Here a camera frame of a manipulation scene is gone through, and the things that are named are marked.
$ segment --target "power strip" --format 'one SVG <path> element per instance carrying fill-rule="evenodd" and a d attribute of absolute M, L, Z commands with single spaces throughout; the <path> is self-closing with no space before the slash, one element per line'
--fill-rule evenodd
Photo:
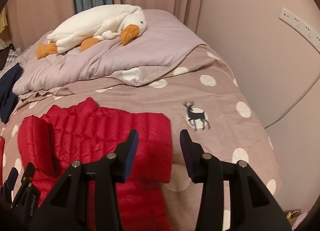
<path fill-rule="evenodd" d="M 312 29 L 311 26 L 285 8 L 282 8 L 279 18 L 297 30 L 320 53 L 320 34 Z"/>

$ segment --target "black deer silhouette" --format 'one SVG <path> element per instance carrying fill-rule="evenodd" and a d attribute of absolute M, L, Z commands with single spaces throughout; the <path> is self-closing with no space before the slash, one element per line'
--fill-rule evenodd
<path fill-rule="evenodd" d="M 190 101 L 187 101 L 187 102 L 183 103 L 183 105 L 187 108 L 187 113 L 188 113 L 190 124 L 194 127 L 195 131 L 197 131 L 196 120 L 200 119 L 202 121 L 202 130 L 204 130 L 204 127 L 205 127 L 204 122 L 207 122 L 208 129 L 210 129 L 210 124 L 207 121 L 207 119 L 204 117 L 204 111 L 201 112 L 201 113 L 194 113 L 193 112 L 192 106 L 194 104 L 195 104 L 194 102 L 190 102 Z"/>

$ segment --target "plush duck toy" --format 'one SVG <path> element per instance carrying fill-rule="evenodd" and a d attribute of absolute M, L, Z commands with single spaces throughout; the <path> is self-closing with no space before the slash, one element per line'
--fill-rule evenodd
<path fill-rule="evenodd" d="M 49 44 L 39 44 L 38 59 L 52 53 L 64 53 L 80 45 L 80 51 L 99 41 L 121 37 L 121 44 L 140 36 L 147 28 L 141 7 L 134 5 L 101 5 L 80 12 L 47 35 Z"/>

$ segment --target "silver bolt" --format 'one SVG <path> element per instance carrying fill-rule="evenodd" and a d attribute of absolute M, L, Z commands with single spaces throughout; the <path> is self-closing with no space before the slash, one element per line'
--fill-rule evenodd
<path fill-rule="evenodd" d="M 212 155 L 209 153 L 204 153 L 202 154 L 202 158 L 205 160 L 210 160 L 212 158 Z"/>
<path fill-rule="evenodd" d="M 117 157 L 117 155 L 115 154 L 115 153 L 109 153 L 109 154 L 107 154 L 107 158 L 108 159 L 114 159 L 114 158 L 116 158 Z"/>
<path fill-rule="evenodd" d="M 247 165 L 248 165 L 247 162 L 245 162 L 245 161 L 239 161 L 238 164 L 242 168 L 247 167 Z"/>
<path fill-rule="evenodd" d="M 81 162 L 77 160 L 77 161 L 73 161 L 71 165 L 76 168 L 76 167 L 79 167 L 80 164 Z"/>

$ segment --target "navy blue clothing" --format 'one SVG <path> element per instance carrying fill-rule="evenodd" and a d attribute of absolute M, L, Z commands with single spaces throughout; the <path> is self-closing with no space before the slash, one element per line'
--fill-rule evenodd
<path fill-rule="evenodd" d="M 12 87 L 21 73 L 22 68 L 17 63 L 0 78 L 0 118 L 3 123 L 8 122 L 10 114 L 18 103 L 18 96 L 12 93 Z"/>

